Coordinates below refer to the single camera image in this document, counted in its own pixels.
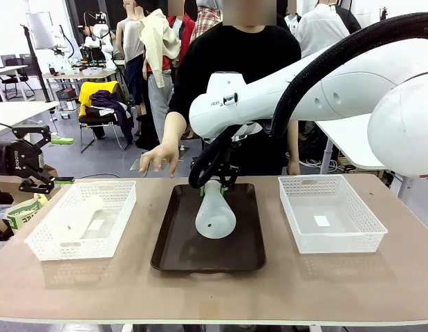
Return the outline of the person's right hand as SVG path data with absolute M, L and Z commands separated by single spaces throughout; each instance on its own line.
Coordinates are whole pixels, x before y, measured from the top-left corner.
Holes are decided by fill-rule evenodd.
M 159 172 L 167 165 L 169 166 L 169 176 L 174 177 L 179 160 L 178 143 L 163 142 L 151 151 L 143 154 L 140 158 L 139 171 L 145 173 L 150 167 Z

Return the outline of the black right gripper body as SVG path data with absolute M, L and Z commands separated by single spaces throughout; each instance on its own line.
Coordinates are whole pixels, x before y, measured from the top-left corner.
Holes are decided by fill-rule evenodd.
M 236 153 L 240 148 L 240 142 L 230 142 L 225 148 L 218 170 L 220 172 L 233 172 L 238 168 L 234 161 Z

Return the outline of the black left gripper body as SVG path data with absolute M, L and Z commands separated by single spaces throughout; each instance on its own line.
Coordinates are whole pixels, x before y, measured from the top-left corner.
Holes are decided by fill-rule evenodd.
M 44 172 L 40 144 L 17 140 L 3 148 L 6 174 L 19 177 L 38 177 Z

